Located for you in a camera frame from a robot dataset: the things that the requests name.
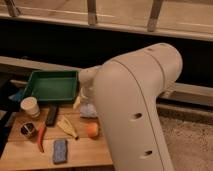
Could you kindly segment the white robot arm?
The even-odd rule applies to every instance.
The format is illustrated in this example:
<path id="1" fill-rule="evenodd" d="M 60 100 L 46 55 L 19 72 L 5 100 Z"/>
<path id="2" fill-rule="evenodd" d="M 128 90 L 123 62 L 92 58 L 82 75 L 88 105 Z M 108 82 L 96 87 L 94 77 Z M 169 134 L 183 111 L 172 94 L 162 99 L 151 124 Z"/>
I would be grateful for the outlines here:
<path id="1" fill-rule="evenodd" d="M 97 113 L 116 171 L 174 171 L 156 100 L 182 66 L 175 47 L 157 43 L 79 72 L 81 103 Z"/>

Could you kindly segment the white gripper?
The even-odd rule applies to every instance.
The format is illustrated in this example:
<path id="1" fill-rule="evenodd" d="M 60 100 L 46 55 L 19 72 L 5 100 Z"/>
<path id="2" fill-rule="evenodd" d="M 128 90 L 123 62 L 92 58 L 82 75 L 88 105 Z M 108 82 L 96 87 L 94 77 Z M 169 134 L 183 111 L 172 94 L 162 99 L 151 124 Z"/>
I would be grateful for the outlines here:
<path id="1" fill-rule="evenodd" d="M 90 88 L 82 87 L 80 89 L 80 96 L 76 97 L 75 102 L 73 104 L 73 110 L 77 110 L 77 108 L 81 104 L 81 101 L 83 103 L 93 103 L 94 102 L 93 90 Z"/>

